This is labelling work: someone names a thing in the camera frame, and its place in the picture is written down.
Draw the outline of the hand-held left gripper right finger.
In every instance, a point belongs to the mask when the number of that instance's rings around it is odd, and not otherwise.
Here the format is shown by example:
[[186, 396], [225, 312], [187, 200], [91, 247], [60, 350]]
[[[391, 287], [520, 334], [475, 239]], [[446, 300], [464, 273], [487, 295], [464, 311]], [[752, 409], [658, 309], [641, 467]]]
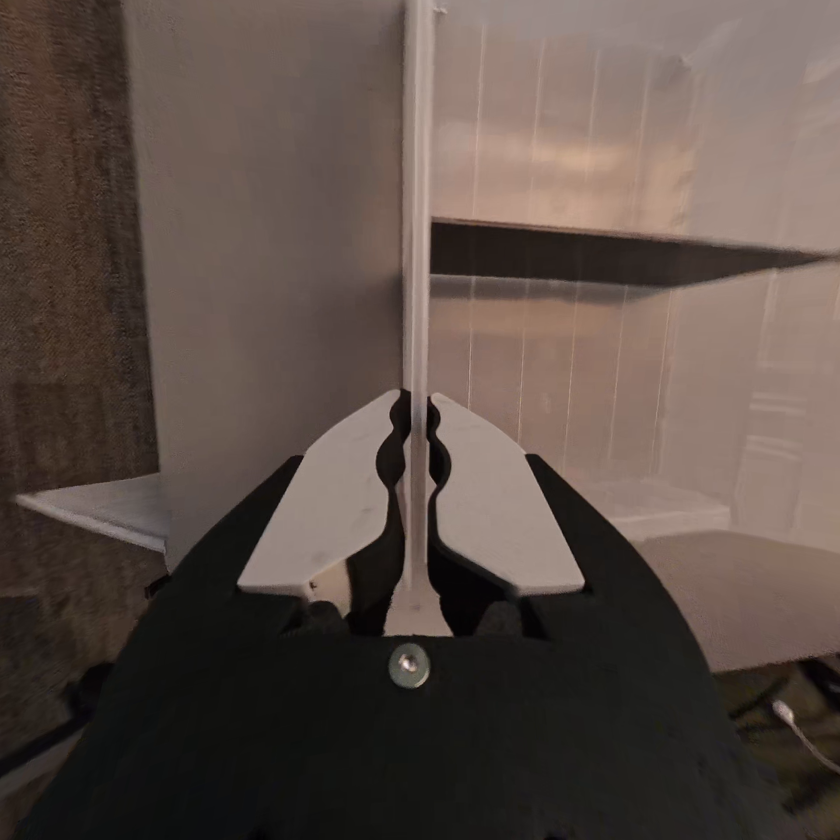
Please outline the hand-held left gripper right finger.
[[454, 635], [487, 609], [579, 594], [585, 577], [523, 449], [450, 397], [427, 402], [427, 573]]

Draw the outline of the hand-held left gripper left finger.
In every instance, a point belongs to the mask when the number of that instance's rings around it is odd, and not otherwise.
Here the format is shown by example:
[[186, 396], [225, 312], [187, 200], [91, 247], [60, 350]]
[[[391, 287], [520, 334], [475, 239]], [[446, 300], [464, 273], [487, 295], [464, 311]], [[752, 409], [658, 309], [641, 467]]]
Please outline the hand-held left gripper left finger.
[[305, 452], [237, 581], [248, 595], [334, 606], [354, 635], [383, 635], [403, 577], [399, 485], [410, 392], [385, 392]]

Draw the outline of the clear plastic bin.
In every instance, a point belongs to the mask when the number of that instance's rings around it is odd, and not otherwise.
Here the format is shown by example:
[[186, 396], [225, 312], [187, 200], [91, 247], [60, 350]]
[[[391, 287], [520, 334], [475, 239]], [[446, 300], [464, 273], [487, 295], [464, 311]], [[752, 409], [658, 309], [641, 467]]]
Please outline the clear plastic bin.
[[400, 2], [406, 571], [443, 392], [634, 537], [829, 547], [811, 389], [837, 351], [838, 2]]

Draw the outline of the white flat panel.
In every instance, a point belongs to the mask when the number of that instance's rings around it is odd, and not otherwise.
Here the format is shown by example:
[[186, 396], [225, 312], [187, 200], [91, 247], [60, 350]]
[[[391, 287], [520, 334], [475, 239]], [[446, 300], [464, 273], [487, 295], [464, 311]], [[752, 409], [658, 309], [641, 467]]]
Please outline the white flat panel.
[[165, 553], [171, 513], [159, 473], [19, 493], [14, 502], [69, 526]]

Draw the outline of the person's olive shirt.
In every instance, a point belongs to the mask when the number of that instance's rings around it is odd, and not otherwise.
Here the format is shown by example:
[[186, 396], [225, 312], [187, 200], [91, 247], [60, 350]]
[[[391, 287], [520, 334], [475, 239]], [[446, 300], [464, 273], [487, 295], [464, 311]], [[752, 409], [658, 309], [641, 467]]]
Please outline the person's olive shirt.
[[805, 838], [839, 838], [839, 655], [714, 674], [741, 741]]

